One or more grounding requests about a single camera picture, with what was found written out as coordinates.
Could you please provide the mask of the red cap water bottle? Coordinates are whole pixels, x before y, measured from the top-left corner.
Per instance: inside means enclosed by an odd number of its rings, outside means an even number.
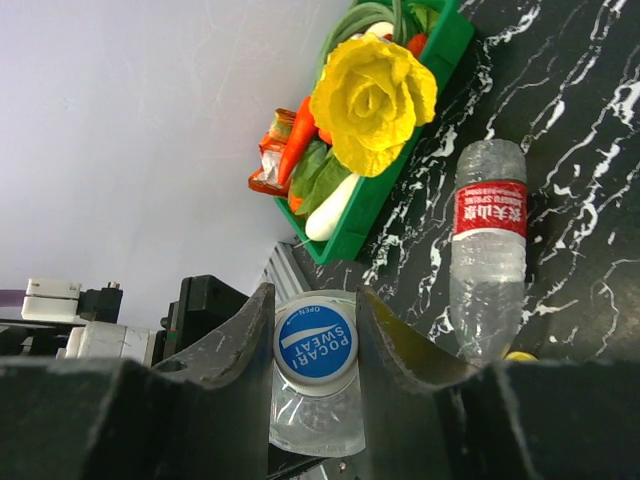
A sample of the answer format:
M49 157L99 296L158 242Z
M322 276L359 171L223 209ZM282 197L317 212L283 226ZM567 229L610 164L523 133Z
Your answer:
M457 162L450 264L450 320L465 359L503 359L524 304L527 172L508 140L468 145Z

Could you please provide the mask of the clear bottle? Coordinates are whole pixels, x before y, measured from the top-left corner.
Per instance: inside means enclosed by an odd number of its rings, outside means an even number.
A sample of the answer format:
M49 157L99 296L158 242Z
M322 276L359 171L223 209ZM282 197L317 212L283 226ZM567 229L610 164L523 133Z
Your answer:
M306 292L276 308L272 445L313 457L364 450L358 350L353 292Z

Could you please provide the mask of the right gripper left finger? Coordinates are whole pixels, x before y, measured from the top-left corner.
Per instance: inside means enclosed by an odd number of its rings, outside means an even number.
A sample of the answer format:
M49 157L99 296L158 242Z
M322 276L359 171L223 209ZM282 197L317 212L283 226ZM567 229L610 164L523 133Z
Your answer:
M5 479L263 479L274 288L154 367L124 358L5 357Z

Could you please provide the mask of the yellow bottle cap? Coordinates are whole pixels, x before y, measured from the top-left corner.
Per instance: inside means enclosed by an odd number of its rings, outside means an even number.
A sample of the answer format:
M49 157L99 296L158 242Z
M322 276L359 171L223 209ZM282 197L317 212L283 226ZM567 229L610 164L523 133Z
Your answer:
M533 354L530 354L527 352L521 352L521 351L509 352L505 356L505 359L509 361L519 361L519 362L537 361L537 358Z

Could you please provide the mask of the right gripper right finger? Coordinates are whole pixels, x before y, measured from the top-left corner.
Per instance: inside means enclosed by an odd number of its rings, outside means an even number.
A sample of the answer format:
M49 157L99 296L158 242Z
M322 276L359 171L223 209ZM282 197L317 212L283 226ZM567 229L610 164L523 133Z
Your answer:
M497 361L476 368L356 293L371 479L635 479L639 366Z

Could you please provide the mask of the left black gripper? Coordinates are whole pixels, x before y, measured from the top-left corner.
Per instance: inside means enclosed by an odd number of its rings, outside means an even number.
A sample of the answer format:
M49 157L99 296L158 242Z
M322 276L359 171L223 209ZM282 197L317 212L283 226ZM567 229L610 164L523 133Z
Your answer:
M184 350L234 316L248 296L213 275L186 277L161 318L152 363Z

